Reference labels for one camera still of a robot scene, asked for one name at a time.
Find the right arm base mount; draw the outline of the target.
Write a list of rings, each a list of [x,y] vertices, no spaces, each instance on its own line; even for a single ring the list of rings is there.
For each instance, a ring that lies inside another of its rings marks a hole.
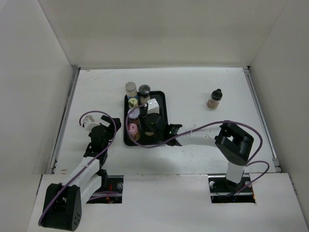
[[[224,175],[209,175],[208,182],[212,203],[255,203],[255,196],[250,183],[250,176],[245,174],[239,184],[228,181]]]

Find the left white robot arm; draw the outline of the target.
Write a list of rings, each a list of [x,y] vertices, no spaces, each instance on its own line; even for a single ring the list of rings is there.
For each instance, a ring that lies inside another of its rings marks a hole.
[[[62,183],[50,184],[46,189],[44,206],[38,225],[44,228],[75,231],[82,217],[82,207],[96,192],[108,188],[107,172],[102,166],[107,159],[107,150],[121,128],[119,118],[102,113],[99,121],[92,111],[84,113],[79,125],[89,132],[91,142],[79,165]]]

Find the yellow cap sauce bottle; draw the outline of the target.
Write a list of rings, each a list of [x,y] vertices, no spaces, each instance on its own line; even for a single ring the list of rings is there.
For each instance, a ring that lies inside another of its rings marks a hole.
[[[136,98],[130,98],[128,100],[129,109],[136,108],[139,105],[139,101]]]

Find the clear dome cap spice bottle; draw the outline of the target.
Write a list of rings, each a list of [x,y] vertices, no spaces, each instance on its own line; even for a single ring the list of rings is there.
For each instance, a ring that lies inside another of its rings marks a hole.
[[[146,104],[150,99],[150,91],[151,88],[149,85],[141,85],[139,87],[139,93],[140,93],[140,103]]]

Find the black knob cap bottle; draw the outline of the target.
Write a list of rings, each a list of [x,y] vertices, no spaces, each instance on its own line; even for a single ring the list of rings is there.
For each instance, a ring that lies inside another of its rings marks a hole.
[[[151,132],[151,131],[145,131],[144,134],[147,135],[147,136],[153,136],[154,135],[154,133]]]
[[[221,89],[216,89],[211,93],[210,98],[207,101],[207,106],[210,109],[216,109],[223,97]]]

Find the black knob cap bottle front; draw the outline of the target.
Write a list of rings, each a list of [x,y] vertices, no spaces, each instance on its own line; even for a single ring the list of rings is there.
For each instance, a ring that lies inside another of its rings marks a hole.
[[[147,136],[153,136],[154,135],[154,133],[151,132],[151,131],[145,131],[144,134],[147,135]]]

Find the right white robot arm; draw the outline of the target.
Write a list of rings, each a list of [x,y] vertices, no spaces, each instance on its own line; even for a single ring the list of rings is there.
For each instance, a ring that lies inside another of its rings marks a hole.
[[[254,138],[237,124],[224,121],[187,130],[181,124],[168,124],[155,113],[148,114],[144,124],[160,142],[159,145],[203,145],[218,148],[228,161],[225,188],[235,191],[241,186]]]

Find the pink cap spice bottle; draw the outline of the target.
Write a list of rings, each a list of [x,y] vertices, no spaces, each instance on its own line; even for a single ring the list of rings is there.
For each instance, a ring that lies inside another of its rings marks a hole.
[[[139,128],[135,123],[128,125],[128,136],[131,141],[138,141],[140,139]]]

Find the blue label silver cap bottle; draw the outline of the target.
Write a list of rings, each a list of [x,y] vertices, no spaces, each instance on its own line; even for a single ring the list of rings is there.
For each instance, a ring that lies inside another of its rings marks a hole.
[[[127,82],[125,85],[127,99],[138,99],[137,87],[134,82]]]

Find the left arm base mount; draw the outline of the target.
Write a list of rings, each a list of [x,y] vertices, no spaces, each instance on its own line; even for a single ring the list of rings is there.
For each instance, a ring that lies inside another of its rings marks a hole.
[[[124,189],[123,175],[110,175],[104,185],[95,191],[88,204],[120,204]]]

